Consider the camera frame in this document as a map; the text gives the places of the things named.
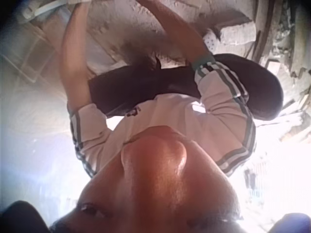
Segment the dusty surface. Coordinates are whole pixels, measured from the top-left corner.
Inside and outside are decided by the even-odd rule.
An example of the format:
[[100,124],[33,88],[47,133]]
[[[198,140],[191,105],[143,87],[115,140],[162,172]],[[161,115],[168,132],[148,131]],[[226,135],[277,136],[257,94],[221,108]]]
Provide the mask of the dusty surface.
[[[195,26],[201,35],[216,23],[231,19],[233,9],[253,16],[253,0],[201,0],[200,9],[175,0],[161,0],[185,21]],[[127,54],[129,47],[143,53],[155,53],[162,61],[182,61],[180,51],[165,35],[160,24],[135,0],[107,0],[93,2],[89,12],[89,32],[115,60]],[[216,53],[231,52],[243,55],[244,46],[220,45]]]

